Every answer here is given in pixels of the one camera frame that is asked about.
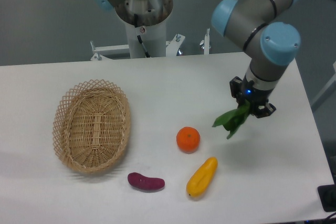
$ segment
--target cable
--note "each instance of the cable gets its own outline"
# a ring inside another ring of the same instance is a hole
[[[336,212],[334,212],[333,214],[329,215],[328,217],[326,217],[323,221],[322,224],[328,224],[328,221],[330,220],[331,217],[335,216]]]
[[[137,28],[138,27],[138,16],[137,14],[134,14],[134,27]],[[140,45],[142,46],[142,49],[146,55],[146,58],[150,58],[151,56],[149,55],[148,51],[147,51],[147,48],[145,47],[142,39],[141,39],[141,36],[140,35],[137,35],[137,38],[138,38],[138,41],[140,43]]]

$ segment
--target leaf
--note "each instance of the leaf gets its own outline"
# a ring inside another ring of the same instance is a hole
[[[237,109],[228,111],[217,117],[212,127],[223,125],[226,130],[230,130],[232,128],[232,118],[249,113],[249,109],[250,103],[249,101],[245,101],[245,103],[239,106]]]
[[[239,129],[240,126],[243,125],[243,123],[245,123],[246,119],[248,118],[249,113],[246,113],[242,119],[242,121],[240,121],[240,123],[237,125],[237,127],[233,130],[230,131],[230,134],[226,137],[226,139],[230,139]]]
[[[219,116],[213,127],[222,125],[227,131],[230,131],[230,134],[227,136],[227,139],[230,139],[239,129],[239,127],[245,123],[246,119],[249,116],[250,103],[245,100],[245,103],[235,110],[228,111],[223,115]]]

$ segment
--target orange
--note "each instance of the orange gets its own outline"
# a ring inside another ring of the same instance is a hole
[[[192,127],[184,127],[180,129],[176,136],[178,147],[187,153],[192,153],[197,150],[201,136],[199,132]]]

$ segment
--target yellow plastic vegetable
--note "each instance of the yellow plastic vegetable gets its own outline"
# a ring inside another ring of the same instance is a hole
[[[191,197],[198,197],[205,192],[215,175],[217,165],[217,159],[210,157],[190,178],[187,192]]]

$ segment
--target gray floor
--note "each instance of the gray floor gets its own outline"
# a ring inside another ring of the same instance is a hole
[[[185,54],[200,54],[198,43],[211,27],[212,12],[220,1],[174,0],[167,38],[181,33],[187,38]],[[297,62],[312,99],[334,74],[336,1],[300,0],[277,20],[301,33]],[[127,43],[115,13],[100,10],[93,0],[0,0],[0,66],[86,61],[92,56],[90,40],[96,46]],[[240,51],[214,29],[211,43],[212,53]],[[336,92],[314,114],[328,156],[336,155],[335,113]]]

